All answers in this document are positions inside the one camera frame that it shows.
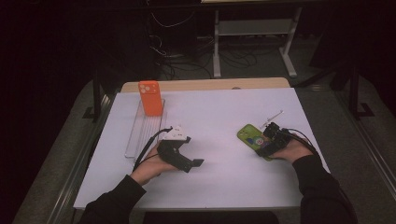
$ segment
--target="smartphone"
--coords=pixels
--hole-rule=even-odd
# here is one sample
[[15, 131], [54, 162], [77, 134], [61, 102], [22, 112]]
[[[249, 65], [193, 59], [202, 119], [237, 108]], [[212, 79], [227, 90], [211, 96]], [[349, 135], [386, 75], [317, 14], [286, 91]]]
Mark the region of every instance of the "smartphone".
[[271, 143], [269, 138], [265, 137], [259, 129], [251, 124], [245, 125], [245, 127], [238, 131], [236, 136], [253, 150], [258, 150]]
[[163, 100], [158, 82], [154, 80], [140, 81], [137, 85], [146, 116], [161, 116]]

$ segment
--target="person's left hand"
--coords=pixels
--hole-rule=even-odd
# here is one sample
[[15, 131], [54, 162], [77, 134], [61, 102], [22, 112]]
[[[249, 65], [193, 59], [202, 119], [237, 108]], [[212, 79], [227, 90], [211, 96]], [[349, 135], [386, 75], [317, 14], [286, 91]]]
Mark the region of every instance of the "person's left hand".
[[131, 173], [131, 178], [141, 186], [147, 184], [151, 178], [160, 175], [164, 171], [177, 170], [175, 166], [161, 160], [157, 151], [159, 144], [160, 142], [151, 149], [136, 170]]

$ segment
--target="clear acrylic stand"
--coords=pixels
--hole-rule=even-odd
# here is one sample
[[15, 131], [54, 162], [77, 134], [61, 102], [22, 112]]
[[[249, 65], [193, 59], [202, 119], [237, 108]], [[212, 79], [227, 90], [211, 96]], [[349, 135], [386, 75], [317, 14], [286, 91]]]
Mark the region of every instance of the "clear acrylic stand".
[[[129, 137], [128, 146], [125, 150], [125, 158], [136, 161], [140, 152], [145, 147], [146, 143], [159, 130], [166, 126], [166, 106], [163, 100], [163, 115], [162, 116], [146, 116], [142, 102], [139, 102], [139, 107], [134, 118], [134, 126]], [[163, 137], [161, 133], [152, 143], [152, 147]]]

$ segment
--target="hand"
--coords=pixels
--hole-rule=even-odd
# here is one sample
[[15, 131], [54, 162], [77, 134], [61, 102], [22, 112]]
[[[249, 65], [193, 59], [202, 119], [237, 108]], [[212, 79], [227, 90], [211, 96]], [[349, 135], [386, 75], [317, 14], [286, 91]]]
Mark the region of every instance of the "hand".
[[313, 155], [313, 153], [301, 142], [291, 139], [285, 148], [280, 149], [278, 152], [272, 154], [271, 158], [284, 159], [290, 163], [294, 163], [304, 156]]
[[177, 168], [163, 160], [158, 155], [157, 143], [151, 149], [146, 158], [140, 162], [140, 165], [131, 173], [131, 178], [139, 185], [147, 184], [151, 178], [160, 175], [164, 171], [177, 170]]

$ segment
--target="black long-sleeved shirt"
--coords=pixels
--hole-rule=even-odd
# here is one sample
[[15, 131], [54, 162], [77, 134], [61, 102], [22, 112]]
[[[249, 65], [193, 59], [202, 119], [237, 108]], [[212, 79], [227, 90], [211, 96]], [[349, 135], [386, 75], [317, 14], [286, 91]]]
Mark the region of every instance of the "black long-sleeved shirt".
[[[318, 157], [302, 157], [293, 163], [293, 167], [300, 192], [304, 195], [301, 201], [301, 223], [357, 223], [349, 199], [338, 182], [323, 169]], [[134, 205], [145, 193], [127, 175], [113, 190], [89, 203], [79, 223], [128, 223]]]

